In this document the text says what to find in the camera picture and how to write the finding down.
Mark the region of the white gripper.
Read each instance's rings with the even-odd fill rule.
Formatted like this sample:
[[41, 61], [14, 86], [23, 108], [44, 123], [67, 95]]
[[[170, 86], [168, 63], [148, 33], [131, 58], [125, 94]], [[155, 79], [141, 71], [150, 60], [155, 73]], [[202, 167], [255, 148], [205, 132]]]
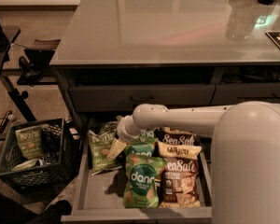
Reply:
[[108, 151], [107, 158], [115, 159], [127, 146], [127, 143], [122, 141], [132, 141], [143, 132], [143, 121], [137, 116], [125, 116], [118, 124], [117, 134], [120, 139], [115, 138], [111, 148]]

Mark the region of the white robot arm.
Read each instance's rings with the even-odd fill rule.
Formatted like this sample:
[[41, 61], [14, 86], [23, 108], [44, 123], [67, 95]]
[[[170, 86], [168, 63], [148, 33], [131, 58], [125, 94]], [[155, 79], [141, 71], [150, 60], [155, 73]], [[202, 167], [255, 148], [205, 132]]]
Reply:
[[132, 141], [158, 127], [212, 139], [212, 224], [280, 224], [280, 104], [144, 104], [119, 121], [117, 134]]

